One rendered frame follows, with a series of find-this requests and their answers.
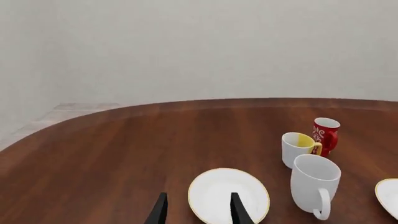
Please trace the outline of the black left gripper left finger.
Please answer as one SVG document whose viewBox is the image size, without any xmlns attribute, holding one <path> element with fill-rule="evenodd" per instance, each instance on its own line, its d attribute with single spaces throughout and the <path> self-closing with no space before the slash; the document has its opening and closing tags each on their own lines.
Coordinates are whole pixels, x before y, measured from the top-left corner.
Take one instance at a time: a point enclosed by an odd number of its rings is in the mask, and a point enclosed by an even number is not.
<svg viewBox="0 0 398 224">
<path fill-rule="evenodd" d="M 167 194 L 161 192 L 147 217 L 145 224 L 166 224 L 167 219 Z"/>
</svg>

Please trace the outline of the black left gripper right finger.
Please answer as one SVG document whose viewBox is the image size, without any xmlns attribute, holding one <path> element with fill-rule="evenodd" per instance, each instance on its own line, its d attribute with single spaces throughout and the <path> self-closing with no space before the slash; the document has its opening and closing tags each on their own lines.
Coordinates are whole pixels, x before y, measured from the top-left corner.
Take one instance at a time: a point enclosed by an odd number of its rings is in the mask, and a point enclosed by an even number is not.
<svg viewBox="0 0 398 224">
<path fill-rule="evenodd" d="M 237 192 L 231 194 L 230 210 L 233 224 L 254 224 Z"/>
</svg>

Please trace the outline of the white plate with yellow rim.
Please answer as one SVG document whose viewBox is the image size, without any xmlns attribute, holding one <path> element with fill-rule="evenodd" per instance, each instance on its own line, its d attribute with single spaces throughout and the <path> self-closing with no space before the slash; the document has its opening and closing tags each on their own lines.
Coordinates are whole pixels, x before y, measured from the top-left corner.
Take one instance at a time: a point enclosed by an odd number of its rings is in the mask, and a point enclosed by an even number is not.
<svg viewBox="0 0 398 224">
<path fill-rule="evenodd" d="M 374 193 L 386 212 L 398 220 L 398 179 L 380 180 L 374 188 Z"/>
<path fill-rule="evenodd" d="M 239 169 L 210 169 L 195 177 L 188 188 L 188 204 L 205 224 L 233 224 L 232 193 L 239 195 L 255 224 L 263 221 L 271 204 L 268 191 L 260 180 Z"/>
</svg>

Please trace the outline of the plain white mug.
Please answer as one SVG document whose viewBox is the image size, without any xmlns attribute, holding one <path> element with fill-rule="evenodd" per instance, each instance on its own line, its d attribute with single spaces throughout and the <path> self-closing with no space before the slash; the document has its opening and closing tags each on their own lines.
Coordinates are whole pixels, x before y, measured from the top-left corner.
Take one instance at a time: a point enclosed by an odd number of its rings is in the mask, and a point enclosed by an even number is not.
<svg viewBox="0 0 398 224">
<path fill-rule="evenodd" d="M 297 156 L 290 179 L 292 198 L 301 210 L 327 220 L 340 178 L 341 170 L 331 160 L 314 154 Z"/>
</svg>

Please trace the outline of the white mug with yellow inside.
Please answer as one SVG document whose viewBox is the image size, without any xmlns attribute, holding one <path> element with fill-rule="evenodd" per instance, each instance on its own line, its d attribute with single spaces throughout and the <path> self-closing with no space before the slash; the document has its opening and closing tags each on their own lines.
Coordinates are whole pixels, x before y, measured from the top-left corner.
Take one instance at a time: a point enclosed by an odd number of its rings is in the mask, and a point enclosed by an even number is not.
<svg viewBox="0 0 398 224">
<path fill-rule="evenodd" d="M 320 142 L 315 142 L 306 134 L 289 132 L 282 135 L 282 162 L 288 168 L 293 168 L 294 160 L 301 154 L 321 155 L 323 146 Z"/>
</svg>

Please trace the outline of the red mug with white pattern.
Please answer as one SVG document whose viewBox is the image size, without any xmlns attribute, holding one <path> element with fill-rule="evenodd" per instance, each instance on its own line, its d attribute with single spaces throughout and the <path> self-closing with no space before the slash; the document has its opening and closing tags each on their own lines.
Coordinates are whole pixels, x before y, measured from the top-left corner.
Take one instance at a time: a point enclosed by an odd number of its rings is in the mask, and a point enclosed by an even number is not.
<svg viewBox="0 0 398 224">
<path fill-rule="evenodd" d="M 321 156 L 328 157 L 338 143 L 338 130 L 341 124 L 334 119 L 319 117 L 313 122 L 313 139 L 322 144 Z"/>
</svg>

